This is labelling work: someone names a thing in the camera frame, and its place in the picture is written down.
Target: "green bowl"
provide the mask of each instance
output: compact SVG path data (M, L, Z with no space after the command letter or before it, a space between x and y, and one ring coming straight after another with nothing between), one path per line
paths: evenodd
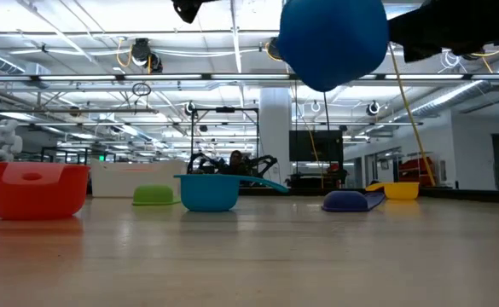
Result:
M134 206L168 206L181 202L170 187L158 184L142 185L133 194Z

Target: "white column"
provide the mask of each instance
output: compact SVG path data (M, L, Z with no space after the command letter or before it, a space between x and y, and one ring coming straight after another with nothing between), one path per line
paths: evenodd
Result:
M269 154L276 157L278 163L264 179L271 179L285 185L285 179L291 175L289 161L289 130L291 129L291 96L289 89L260 90L260 156Z

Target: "red bin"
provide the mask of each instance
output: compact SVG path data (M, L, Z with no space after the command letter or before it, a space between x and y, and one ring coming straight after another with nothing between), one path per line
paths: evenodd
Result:
M0 162L0 218L45 220L67 218L86 200L85 165Z

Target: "white robot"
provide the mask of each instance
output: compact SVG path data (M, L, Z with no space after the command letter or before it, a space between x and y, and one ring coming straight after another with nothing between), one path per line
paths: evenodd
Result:
M0 121L0 161L11 162L14 155L21 153L23 141L16 135L18 122L13 119L3 119Z

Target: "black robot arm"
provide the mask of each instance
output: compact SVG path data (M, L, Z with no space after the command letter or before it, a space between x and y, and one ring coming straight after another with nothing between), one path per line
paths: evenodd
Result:
M250 169L256 169L258 171L258 166L263 164L266 165L263 170L258 171L256 174L254 174L254 177L262 178L266 171L268 171L274 164L277 163L277 158L272 157L271 155L265 155L262 157L258 157L255 159L247 159L244 161L244 163L247 165L248 168Z
M190 157L189 165L187 166L187 174L192 174L194 172L194 161L198 158L206 159L216 169L221 170L224 168L224 160L222 159L217 161L209 158L203 153L193 153L192 157Z

